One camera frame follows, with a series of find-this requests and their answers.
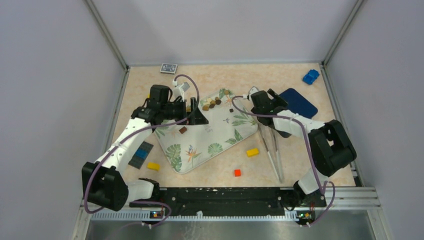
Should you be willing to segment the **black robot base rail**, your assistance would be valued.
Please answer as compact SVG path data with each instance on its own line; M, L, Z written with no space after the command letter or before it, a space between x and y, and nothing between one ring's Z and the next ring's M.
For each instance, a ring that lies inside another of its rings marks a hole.
M309 196L291 187L168 187L154 190L149 199L135 200L131 208L169 206L171 216L265 217L283 216L290 210L326 207L318 191Z

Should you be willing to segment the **clear plastic tongs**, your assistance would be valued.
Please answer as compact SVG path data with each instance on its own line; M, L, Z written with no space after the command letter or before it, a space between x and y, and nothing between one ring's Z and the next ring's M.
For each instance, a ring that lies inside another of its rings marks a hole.
M278 134L275 130L260 124L258 131L267 152L268 159L279 183L283 183L283 167L280 155Z

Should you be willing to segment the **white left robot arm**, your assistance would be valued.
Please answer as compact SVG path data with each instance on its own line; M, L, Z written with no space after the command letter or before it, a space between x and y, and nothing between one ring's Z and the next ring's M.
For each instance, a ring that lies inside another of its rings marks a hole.
M165 85L154 84L149 97L131 114L123 132L105 153L95 162L86 162L81 169L83 205L85 211L94 214L88 204L119 211L126 203L142 200L154 207L160 202L155 184L146 179L126 183L122 177L128 163L141 144L158 128L172 125L206 125L208 120L199 110L200 97L189 101L181 95L171 100L172 90Z

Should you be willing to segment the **dark blue box lid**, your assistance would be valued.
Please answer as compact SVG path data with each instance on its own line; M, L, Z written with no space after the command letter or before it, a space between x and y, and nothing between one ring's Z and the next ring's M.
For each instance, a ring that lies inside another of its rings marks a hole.
M287 109L305 118L312 119L318 109L294 88L288 88L279 94L287 102Z

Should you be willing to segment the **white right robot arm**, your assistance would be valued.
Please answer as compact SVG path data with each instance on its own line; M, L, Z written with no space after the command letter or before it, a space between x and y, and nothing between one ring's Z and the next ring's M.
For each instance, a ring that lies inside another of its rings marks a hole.
M272 89L265 91L253 86L247 98L253 104L251 112L262 125L305 141L311 167L293 186L293 200L297 205L307 206L313 200L314 192L323 192L329 177L357 158L340 121L322 122L294 113Z

